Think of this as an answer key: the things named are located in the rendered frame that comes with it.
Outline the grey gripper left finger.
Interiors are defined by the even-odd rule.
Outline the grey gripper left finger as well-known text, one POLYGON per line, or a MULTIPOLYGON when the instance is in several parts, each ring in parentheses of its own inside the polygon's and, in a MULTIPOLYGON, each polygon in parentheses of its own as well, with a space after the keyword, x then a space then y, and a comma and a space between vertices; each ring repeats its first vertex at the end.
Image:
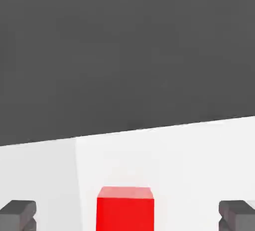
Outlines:
POLYGON ((11 200, 0 209, 0 231, 36 231, 36 202, 11 200))

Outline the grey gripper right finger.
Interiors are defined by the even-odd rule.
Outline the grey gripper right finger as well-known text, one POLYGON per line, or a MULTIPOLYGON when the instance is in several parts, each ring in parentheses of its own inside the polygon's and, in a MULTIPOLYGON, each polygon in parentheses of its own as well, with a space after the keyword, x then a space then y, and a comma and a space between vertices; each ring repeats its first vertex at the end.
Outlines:
POLYGON ((219 231, 255 231, 255 209, 243 200, 220 201, 219 231))

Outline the small red cube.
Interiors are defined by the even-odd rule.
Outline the small red cube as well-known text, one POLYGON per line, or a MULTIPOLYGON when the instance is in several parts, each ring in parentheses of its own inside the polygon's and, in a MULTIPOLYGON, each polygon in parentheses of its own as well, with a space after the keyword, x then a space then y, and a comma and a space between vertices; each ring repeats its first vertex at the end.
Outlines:
POLYGON ((151 189, 102 187, 97 196, 96 231, 154 231, 151 189))

